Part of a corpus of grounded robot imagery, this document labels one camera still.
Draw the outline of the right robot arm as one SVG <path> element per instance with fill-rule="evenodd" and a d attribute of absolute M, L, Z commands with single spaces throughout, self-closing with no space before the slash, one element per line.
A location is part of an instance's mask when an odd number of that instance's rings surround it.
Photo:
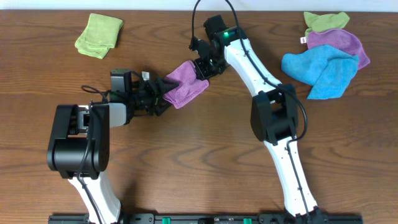
<path fill-rule="evenodd" d="M 308 188 L 298 155 L 298 113 L 304 112 L 295 88 L 276 79 L 259 60 L 240 26 L 226 27 L 220 15 L 203 27 L 208 40 L 192 37 L 190 50 L 197 79 L 221 75 L 228 66 L 238 73 L 251 96 L 250 124 L 255 137 L 269 150 L 284 193 L 285 209 L 295 223 L 322 222 L 322 214 Z"/>

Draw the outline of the folded green cloth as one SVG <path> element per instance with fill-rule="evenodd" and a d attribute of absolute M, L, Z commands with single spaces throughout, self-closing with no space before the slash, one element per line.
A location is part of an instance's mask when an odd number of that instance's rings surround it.
<path fill-rule="evenodd" d="M 83 55 L 103 59 L 110 49 L 115 48 L 122 26 L 121 19 L 91 13 L 75 47 Z"/>

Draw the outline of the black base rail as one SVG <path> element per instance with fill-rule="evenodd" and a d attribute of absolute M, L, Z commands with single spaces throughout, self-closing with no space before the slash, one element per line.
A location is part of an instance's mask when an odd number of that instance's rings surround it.
<path fill-rule="evenodd" d="M 305 217 L 291 217 L 286 214 L 263 213 L 250 215 L 154 215 L 138 213 L 120 218 L 122 224 L 363 224 L 363 219 L 356 215 L 326 215 L 312 213 L 310 220 Z"/>

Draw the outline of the blue cloth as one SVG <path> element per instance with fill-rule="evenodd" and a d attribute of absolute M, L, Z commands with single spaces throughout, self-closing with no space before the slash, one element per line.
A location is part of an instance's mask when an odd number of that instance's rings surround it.
<path fill-rule="evenodd" d="M 309 100 L 340 98 L 357 74 L 359 57 L 330 45 L 319 45 L 301 54 L 285 54 L 281 69 L 312 87 Z"/>

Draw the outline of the crumpled green cloth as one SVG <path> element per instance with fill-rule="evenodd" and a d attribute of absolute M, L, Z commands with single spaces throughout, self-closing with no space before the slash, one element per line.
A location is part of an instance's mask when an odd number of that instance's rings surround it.
<path fill-rule="evenodd" d="M 308 36 L 312 31 L 323 32 L 329 29 L 342 29 L 350 20 L 349 16 L 345 12 L 324 15 L 304 12 L 303 16 L 305 23 L 308 26 L 308 28 L 305 30 L 305 36 Z"/>

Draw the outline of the purple cloth with tag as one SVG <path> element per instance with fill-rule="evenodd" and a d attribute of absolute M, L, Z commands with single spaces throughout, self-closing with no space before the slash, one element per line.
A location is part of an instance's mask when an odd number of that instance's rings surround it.
<path fill-rule="evenodd" d="M 358 69 L 370 64 L 362 42 L 352 33 L 343 29 L 328 29 L 323 32 L 311 31 L 307 36 L 300 38 L 301 44 L 307 44 L 309 49 L 319 45 L 330 45 L 350 55 L 359 57 Z"/>

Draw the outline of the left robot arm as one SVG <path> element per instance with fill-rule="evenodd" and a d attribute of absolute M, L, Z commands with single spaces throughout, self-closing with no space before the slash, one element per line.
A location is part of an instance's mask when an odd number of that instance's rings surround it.
<path fill-rule="evenodd" d="M 110 129 L 129 124 L 136 111 L 161 115 L 170 104 L 163 95 L 177 82 L 156 78 L 131 81 L 112 78 L 111 89 L 100 102 L 59 105 L 53 121 L 47 164 L 79 192 L 86 215 L 51 215 L 49 223 L 155 223 L 150 213 L 128 214 L 112 190 L 106 168 L 110 153 Z"/>

